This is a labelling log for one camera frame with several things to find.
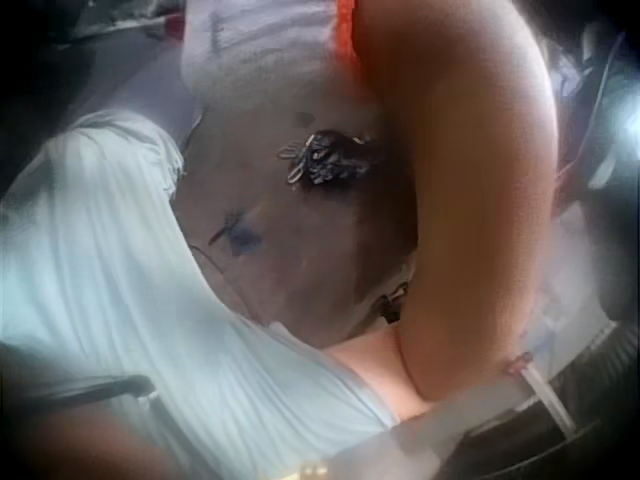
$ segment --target orange fabric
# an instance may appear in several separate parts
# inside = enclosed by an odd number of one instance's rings
[[[340,62],[357,72],[358,57],[353,49],[353,9],[356,0],[336,0],[336,2],[336,53]]]

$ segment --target wire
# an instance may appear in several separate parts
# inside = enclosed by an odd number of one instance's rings
[[[242,293],[242,290],[240,289],[240,287],[238,285],[234,285],[234,282],[232,282],[229,278],[225,277],[224,271],[222,270],[220,265],[218,265],[217,262],[213,258],[211,258],[211,256],[207,252],[202,250],[197,245],[193,245],[191,243],[189,243],[188,245],[191,250],[193,250],[194,252],[198,252],[200,255],[202,255],[202,257],[207,262],[209,262],[209,264],[220,274],[220,276],[222,276],[222,278],[224,278],[227,281],[227,283],[231,287],[231,290],[233,290],[233,293],[236,294],[236,296],[240,300],[240,303],[242,303],[242,306],[244,307],[245,312],[247,312],[247,314],[249,315],[249,318],[251,320],[260,322],[260,317],[258,317],[258,315],[256,314],[255,309],[251,307],[251,304],[249,303],[247,297]]]

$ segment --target white fabric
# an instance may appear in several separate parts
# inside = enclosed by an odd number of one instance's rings
[[[50,140],[0,204],[1,340],[84,374],[149,376],[206,478],[279,478],[391,427],[355,374],[217,299],[170,208],[181,166],[133,114]]]

